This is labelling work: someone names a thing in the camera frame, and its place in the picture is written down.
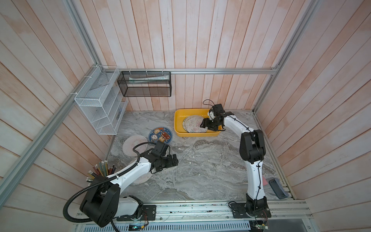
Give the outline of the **butterfly floral coaster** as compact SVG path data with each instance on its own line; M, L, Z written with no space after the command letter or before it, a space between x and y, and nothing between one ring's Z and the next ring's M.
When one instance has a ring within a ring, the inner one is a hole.
M189 116L182 122L183 129L188 133L206 133L207 129L201 127L203 120L202 116Z

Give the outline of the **white pink bow coaster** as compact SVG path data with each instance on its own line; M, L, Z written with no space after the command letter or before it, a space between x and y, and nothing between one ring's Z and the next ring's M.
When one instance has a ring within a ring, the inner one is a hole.
M141 177L139 177L138 179L136 179L135 181L133 181L133 184L134 185L139 185L139 184L143 184L145 182L147 182L151 177L152 177L152 173L149 172L145 175L142 175Z

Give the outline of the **yellow plastic storage box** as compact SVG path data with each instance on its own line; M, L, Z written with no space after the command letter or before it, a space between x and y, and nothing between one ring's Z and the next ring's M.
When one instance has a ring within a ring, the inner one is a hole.
M202 118L208 117L209 109L179 109L174 115L174 130L179 137L215 137L220 131L207 130L206 132L190 133L183 128L183 122L186 118L196 115Z

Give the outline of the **blue bears cartoon coaster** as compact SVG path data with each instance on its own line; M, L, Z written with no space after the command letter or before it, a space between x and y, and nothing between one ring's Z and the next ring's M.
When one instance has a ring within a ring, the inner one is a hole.
M172 141L172 138L172 131L166 127L157 127L151 130L148 135L148 141L153 143L161 141L163 143L169 144Z

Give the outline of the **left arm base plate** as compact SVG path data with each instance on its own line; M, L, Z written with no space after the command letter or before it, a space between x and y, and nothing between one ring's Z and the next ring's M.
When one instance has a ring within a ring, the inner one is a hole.
M156 213L157 213L156 205L144 205L142 207L142 214L140 217L124 215L124 216L120 216L116 218L116 220L117 221L140 222L140 221L145 221L145 219L147 219L148 221L153 221L156 219Z

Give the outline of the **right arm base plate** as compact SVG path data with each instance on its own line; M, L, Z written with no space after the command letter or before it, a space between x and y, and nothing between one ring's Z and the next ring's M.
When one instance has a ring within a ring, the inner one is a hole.
M271 211L266 202L255 203L229 202L228 207L234 218L271 218Z

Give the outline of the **pink kitty coaster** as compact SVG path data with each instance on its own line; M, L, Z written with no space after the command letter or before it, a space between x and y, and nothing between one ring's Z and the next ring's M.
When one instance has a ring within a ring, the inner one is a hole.
M141 143L147 142L147 139L141 135L134 135L125 140L122 146L124 155L128 157L137 157L137 153L133 151L133 148Z

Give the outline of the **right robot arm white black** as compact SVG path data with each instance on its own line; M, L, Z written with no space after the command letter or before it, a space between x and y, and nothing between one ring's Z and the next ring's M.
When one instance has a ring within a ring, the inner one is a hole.
M263 132L251 129L231 112L217 113L209 110L201 127L217 131L220 126L227 127L240 138L239 154L245 162L248 177L245 210L248 216L259 217L268 209L262 178L262 165L266 154Z

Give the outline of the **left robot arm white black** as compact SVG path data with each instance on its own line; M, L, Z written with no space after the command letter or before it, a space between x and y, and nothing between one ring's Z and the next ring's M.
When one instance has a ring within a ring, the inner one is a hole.
M114 218L120 216L135 216L142 214L143 202L133 195L121 198L120 195L138 178L150 173L161 172L165 168L178 165L176 154L157 155L150 149L137 154L137 159L129 166L107 177L96 177L86 188L78 191L67 200L62 213L67 221L74 223L94 222L101 228L108 225ZM80 211L87 218L75 218L68 213L70 204L80 195L85 197L80 205Z

